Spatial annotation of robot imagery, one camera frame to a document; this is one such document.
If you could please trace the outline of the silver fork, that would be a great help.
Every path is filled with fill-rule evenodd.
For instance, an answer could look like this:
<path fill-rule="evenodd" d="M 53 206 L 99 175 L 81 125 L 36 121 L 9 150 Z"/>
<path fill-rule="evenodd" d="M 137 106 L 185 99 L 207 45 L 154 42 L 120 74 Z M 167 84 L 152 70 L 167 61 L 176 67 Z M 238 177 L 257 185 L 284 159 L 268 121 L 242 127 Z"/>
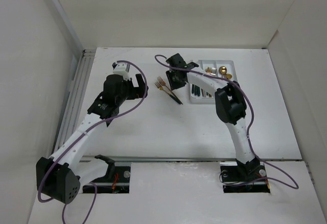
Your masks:
<path fill-rule="evenodd" d="M 216 76 L 217 75 L 217 69 L 213 67 L 211 69 L 211 74 L 214 75 L 214 76 Z"/>

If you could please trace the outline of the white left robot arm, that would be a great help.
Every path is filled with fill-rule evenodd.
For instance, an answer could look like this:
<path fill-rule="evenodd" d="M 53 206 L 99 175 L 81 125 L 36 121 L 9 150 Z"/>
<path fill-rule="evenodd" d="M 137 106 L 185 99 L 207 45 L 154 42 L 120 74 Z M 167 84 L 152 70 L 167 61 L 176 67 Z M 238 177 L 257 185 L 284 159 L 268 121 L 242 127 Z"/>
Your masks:
<path fill-rule="evenodd" d="M 136 74 L 137 87 L 131 79 L 111 74 L 105 82 L 103 91 L 87 110 L 87 114 L 68 140 L 48 158 L 41 157 L 36 163 L 37 196 L 42 203 L 42 195 L 48 200 L 71 203 L 84 185 L 100 178 L 110 181 L 114 177 L 114 160 L 97 155 L 88 163 L 81 163 L 87 149 L 96 143 L 98 136 L 111 122 L 121 117 L 119 108 L 126 100 L 144 101 L 148 86 L 143 73 Z"/>

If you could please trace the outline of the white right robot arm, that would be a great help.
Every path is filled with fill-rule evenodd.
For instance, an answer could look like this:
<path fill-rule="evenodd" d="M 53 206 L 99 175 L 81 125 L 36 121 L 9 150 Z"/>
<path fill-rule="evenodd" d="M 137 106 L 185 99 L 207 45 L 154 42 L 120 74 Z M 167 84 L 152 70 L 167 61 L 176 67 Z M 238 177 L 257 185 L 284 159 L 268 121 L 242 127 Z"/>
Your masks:
<path fill-rule="evenodd" d="M 189 83 L 214 97 L 216 114 L 227 126 L 235 148 L 237 175 L 242 180 L 249 180 L 259 168 L 260 161 L 248 141 L 247 105 L 239 84 L 208 74 L 194 62 L 186 63 L 180 54 L 171 56 L 166 63 L 170 69 L 166 75 L 172 90 Z"/>

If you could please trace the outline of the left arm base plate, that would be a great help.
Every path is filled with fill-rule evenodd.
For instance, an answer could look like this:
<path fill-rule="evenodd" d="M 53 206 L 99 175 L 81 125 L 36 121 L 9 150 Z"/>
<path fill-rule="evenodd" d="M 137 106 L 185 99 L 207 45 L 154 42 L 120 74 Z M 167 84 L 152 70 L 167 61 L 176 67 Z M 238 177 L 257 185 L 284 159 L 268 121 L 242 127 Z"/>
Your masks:
<path fill-rule="evenodd" d="M 97 194 L 126 194 L 130 190 L 130 177 L 131 164 L 119 162 L 92 182 L 97 186 Z"/>

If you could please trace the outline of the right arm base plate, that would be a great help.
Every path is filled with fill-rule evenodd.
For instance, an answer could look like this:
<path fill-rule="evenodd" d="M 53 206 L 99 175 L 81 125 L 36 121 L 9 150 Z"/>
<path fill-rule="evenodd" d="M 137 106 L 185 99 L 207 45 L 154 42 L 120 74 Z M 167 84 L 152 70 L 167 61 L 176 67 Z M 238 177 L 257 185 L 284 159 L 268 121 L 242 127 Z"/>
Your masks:
<path fill-rule="evenodd" d="M 220 170 L 219 180 L 224 193 L 270 193 L 263 165 L 249 176 L 243 176 L 236 165 L 221 164 Z"/>

